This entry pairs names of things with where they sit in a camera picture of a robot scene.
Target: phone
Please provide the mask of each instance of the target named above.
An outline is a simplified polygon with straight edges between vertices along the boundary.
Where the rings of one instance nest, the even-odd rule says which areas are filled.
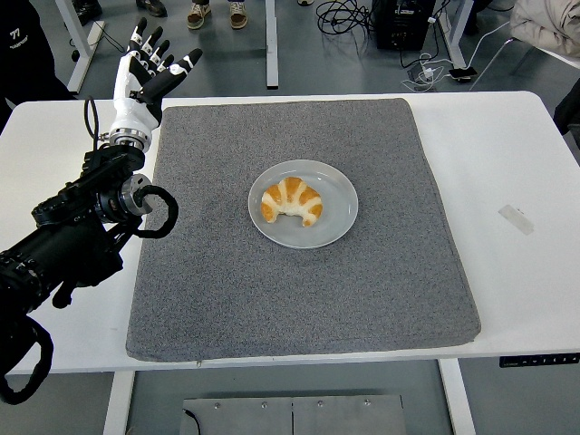
[[[458,79],[468,79],[473,77],[474,75],[478,75],[478,72],[470,66],[469,68],[455,68],[453,70],[449,70],[449,74],[451,78],[458,80]]]

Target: gray carpet pad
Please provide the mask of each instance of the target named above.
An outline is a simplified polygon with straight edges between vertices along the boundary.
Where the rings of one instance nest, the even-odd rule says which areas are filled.
[[[298,159],[337,168],[358,194],[351,229],[316,249],[279,246],[248,214],[260,174]],[[154,184],[175,196],[179,220],[169,236],[143,242],[129,356],[390,351],[479,333],[405,100],[169,108]],[[164,220],[156,210],[148,227]]]

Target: table leg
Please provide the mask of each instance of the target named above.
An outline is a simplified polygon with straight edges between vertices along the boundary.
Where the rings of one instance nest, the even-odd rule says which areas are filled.
[[[79,51],[81,56],[76,62],[74,71],[72,72],[71,80],[69,81],[67,88],[70,92],[79,93],[81,89],[82,82],[84,81],[84,76],[87,71],[89,71],[89,65],[91,64],[92,56],[97,49],[97,44],[101,40],[102,30],[105,26],[104,21],[97,21],[92,24],[91,31],[87,38],[86,33],[82,29],[79,17],[74,12],[73,2],[71,0],[55,0],[58,9],[63,16],[66,28],[71,34],[74,46]]]
[[[278,41],[275,0],[266,0],[266,86],[278,89]]]
[[[119,435],[127,430],[135,372],[115,372],[103,435]]]
[[[447,45],[449,57],[453,62],[454,68],[465,68],[467,66],[463,59],[461,49],[459,48],[459,40],[461,39],[461,36],[463,36],[465,24],[468,21],[472,7],[473,0],[461,0],[458,12],[453,18],[453,23],[450,22],[449,16],[445,10],[441,12],[439,17],[440,26],[443,29],[445,44]]]
[[[468,396],[465,393],[459,361],[455,358],[439,360],[439,369],[453,432],[455,435],[475,435],[475,426],[469,409]]]

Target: black robotic arm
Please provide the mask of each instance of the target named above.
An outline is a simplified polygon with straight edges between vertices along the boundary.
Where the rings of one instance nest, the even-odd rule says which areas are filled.
[[[95,112],[93,150],[85,154],[81,176],[39,204],[32,212],[37,229],[0,253],[0,400],[17,404],[30,398],[50,371],[53,343],[41,325],[28,316],[52,291],[53,305],[71,303],[76,287],[97,285],[122,270],[120,251],[131,236],[161,238],[175,226],[179,207],[163,188],[134,174],[145,163],[151,131],[161,121],[161,99],[175,89],[201,56],[196,49],[173,63],[161,60],[169,48],[155,49],[162,29],[147,40],[141,18],[121,58],[114,91],[116,119],[108,134],[99,136]],[[95,111],[94,102],[89,101]],[[88,117],[85,104],[85,120]],[[106,140],[98,147],[99,140]],[[150,213],[148,195],[168,204],[169,216],[158,230],[139,230],[141,216]],[[103,224],[115,224],[106,229]],[[41,357],[28,384],[13,391],[5,379],[39,343]]]

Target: gray floor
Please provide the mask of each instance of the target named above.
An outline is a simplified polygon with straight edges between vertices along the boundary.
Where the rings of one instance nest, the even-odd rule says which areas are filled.
[[[64,81],[73,71],[73,48],[53,2],[32,0],[54,51],[57,74]],[[194,72],[170,96],[305,95],[410,92],[401,82],[408,78],[399,55],[379,51],[361,29],[340,36],[322,35],[316,27],[315,8],[300,7],[295,0],[278,0],[279,89],[266,88],[265,6],[247,0],[249,24],[233,31],[228,24],[225,0],[212,2],[212,16],[196,32],[187,29],[187,0],[166,0],[168,18],[150,18],[150,27],[162,25],[171,40],[171,53],[181,56],[199,47],[204,55]],[[125,45],[133,25],[142,15],[132,0],[101,0],[106,31]],[[457,0],[448,8],[454,14]],[[513,0],[496,0],[497,9]],[[468,61],[481,35],[505,23],[508,13],[486,10],[479,14],[479,35],[464,37],[461,48]],[[438,32],[440,55],[447,53]],[[506,27],[483,40],[473,61],[482,71],[508,38]],[[553,113],[559,101],[580,76],[569,65],[538,50],[513,43],[478,83],[475,91],[531,91]],[[432,34],[424,51],[435,53]],[[101,41],[93,58],[80,98],[92,95],[109,99],[120,53]],[[404,54],[404,62],[418,53]],[[434,66],[446,65],[437,63]],[[466,92],[469,84],[449,77],[435,86],[437,92]],[[514,116],[526,116],[514,113]],[[571,151],[578,150],[566,137]],[[580,401],[577,365],[499,369],[498,359],[461,361],[478,434],[578,433],[575,413]],[[22,378],[13,377],[18,384]],[[38,395],[20,407],[0,406],[0,434],[100,433],[111,387],[103,373],[51,375]],[[384,362],[262,369],[224,369],[138,373],[130,412],[132,434],[178,433],[183,399],[194,397],[246,397],[303,394],[389,393],[403,397],[410,434],[449,434],[440,378],[435,362]]]

